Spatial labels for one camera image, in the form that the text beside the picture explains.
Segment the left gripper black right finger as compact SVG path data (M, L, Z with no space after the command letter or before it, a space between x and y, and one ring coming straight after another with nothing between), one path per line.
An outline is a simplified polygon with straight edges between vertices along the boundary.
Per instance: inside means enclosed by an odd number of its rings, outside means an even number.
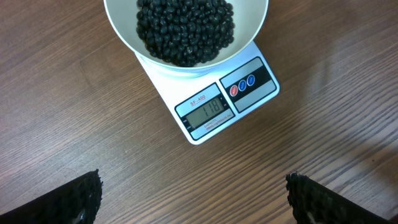
M390 224L306 175L291 173L285 179L287 200L299 224Z

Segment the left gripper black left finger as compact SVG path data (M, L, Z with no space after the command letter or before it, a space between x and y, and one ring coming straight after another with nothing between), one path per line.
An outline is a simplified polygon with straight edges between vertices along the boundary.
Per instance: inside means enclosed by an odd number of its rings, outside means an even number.
M98 170L1 215L1 223L93 223L101 206Z

